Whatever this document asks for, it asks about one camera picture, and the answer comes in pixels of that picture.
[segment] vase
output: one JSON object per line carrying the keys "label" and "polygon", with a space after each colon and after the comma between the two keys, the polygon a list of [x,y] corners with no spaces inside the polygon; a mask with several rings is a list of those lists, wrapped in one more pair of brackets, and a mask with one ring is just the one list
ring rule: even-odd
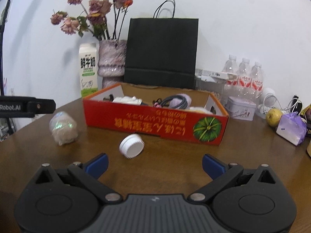
{"label": "vase", "polygon": [[103,78],[102,89],[123,81],[126,40],[99,42],[98,75]]}

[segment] plastic cap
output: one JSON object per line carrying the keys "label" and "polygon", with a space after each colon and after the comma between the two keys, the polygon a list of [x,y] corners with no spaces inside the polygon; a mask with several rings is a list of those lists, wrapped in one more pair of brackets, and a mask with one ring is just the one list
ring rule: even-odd
{"label": "plastic cap", "polygon": [[229,55],[229,60],[236,60],[236,56]]}
{"label": "plastic cap", "polygon": [[255,62],[255,66],[261,67],[261,64],[259,62]]}
{"label": "plastic cap", "polygon": [[139,135],[132,134],[121,142],[119,150],[126,158],[134,158],[142,152],[144,145]]}
{"label": "plastic cap", "polygon": [[80,47],[96,47],[96,43],[82,43]]}
{"label": "plastic cap", "polygon": [[249,59],[243,58],[242,61],[243,61],[243,62],[246,62],[246,63],[249,63]]}

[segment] round table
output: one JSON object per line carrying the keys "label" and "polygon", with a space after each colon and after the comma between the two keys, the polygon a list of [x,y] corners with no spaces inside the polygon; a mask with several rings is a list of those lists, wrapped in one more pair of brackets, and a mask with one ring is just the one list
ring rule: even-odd
{"label": "round table", "polygon": [[109,157],[109,168],[99,181],[127,194],[169,194],[193,191],[211,181],[202,169],[202,157],[210,153],[219,160],[238,162],[244,168],[269,164],[289,190],[297,205],[297,218],[290,232],[311,232],[311,159],[306,153],[309,139],[295,147],[255,116],[252,122],[230,119],[220,146],[185,143],[141,135],[143,152],[126,159],[119,144],[128,135],[87,127],[81,99],[59,110],[78,123],[76,142],[58,146],[49,132],[52,115],[45,115],[0,143],[0,233],[20,232],[14,220],[14,204],[42,163],[55,169],[101,152]]}

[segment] orange box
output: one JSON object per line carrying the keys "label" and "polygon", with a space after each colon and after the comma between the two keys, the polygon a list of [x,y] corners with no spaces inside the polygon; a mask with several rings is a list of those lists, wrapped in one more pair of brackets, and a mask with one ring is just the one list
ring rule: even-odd
{"label": "orange box", "polygon": [[[152,107],[153,100],[181,93],[191,97],[191,106],[204,107],[214,114]],[[135,96],[149,106],[105,100],[111,94],[114,98]],[[229,119],[229,114],[212,93],[127,83],[119,83],[84,97],[83,106],[88,126],[214,145],[220,144]]]}

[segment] small white fan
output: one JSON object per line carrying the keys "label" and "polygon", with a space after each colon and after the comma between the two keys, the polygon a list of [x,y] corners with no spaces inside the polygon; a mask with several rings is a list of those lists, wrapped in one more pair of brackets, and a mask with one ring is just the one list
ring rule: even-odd
{"label": "small white fan", "polygon": [[275,96],[275,91],[270,88],[262,89],[262,94],[259,98],[259,105],[256,109],[257,116],[265,119],[267,112],[274,106],[277,98]]}

